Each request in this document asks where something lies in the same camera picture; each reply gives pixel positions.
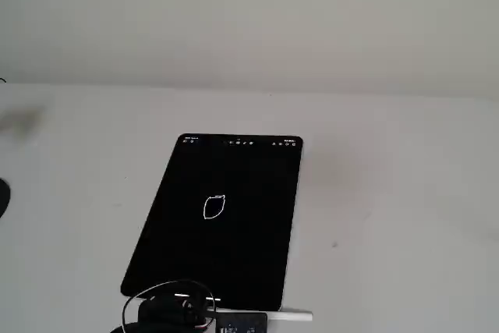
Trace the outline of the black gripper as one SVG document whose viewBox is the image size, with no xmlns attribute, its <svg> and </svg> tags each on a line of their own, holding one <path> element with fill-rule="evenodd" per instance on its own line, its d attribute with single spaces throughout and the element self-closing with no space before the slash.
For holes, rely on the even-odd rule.
<svg viewBox="0 0 499 333">
<path fill-rule="evenodd" d="M 140 304 L 138 322 L 156 328 L 208 328 L 215 314 L 207 301 L 192 296 L 157 296 Z"/>
</svg>

